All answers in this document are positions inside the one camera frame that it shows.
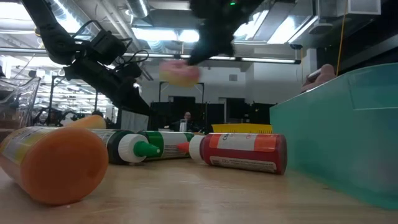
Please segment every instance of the sponge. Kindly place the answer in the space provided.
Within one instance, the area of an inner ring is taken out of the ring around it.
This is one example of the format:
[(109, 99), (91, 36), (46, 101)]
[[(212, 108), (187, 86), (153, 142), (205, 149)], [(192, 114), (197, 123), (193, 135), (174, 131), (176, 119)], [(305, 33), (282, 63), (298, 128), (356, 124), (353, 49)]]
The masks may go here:
[(173, 85), (193, 87), (199, 81), (200, 69), (185, 60), (170, 60), (160, 64), (159, 76)]

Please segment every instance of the red bottle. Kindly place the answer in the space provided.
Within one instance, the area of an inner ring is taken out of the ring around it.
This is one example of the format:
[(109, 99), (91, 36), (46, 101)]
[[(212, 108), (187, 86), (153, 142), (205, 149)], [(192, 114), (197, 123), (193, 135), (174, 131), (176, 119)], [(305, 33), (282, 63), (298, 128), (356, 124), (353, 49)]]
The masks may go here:
[(195, 136), (178, 148), (211, 166), (284, 174), (286, 139), (281, 134), (218, 134)]

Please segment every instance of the table surface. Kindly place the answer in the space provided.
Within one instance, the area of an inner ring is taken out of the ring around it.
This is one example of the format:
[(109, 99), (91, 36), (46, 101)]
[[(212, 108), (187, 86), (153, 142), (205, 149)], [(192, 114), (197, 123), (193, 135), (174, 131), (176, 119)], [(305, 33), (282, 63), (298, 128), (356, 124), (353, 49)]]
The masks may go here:
[(296, 172), (284, 176), (194, 164), (190, 159), (110, 166), (81, 202), (33, 202), (0, 169), (0, 223), (398, 223)]

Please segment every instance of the white bottle cap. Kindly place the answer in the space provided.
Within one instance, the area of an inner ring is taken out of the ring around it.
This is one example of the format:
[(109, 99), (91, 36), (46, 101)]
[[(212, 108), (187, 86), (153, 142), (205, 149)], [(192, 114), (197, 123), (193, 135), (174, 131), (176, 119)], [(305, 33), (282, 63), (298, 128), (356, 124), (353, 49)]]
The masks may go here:
[(137, 142), (144, 141), (148, 143), (147, 138), (140, 134), (127, 134), (119, 142), (119, 156), (126, 162), (142, 162), (146, 156), (136, 156), (134, 146)]
[(203, 163), (200, 155), (200, 143), (206, 136), (195, 135), (189, 142), (189, 155), (195, 162)]

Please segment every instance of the teal plastic bin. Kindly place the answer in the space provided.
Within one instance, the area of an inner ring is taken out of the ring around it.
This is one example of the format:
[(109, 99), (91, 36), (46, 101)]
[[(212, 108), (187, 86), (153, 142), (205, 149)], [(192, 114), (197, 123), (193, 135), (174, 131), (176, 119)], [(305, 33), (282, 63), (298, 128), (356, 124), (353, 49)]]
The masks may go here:
[(398, 208), (398, 63), (344, 74), (271, 108), (288, 169)]

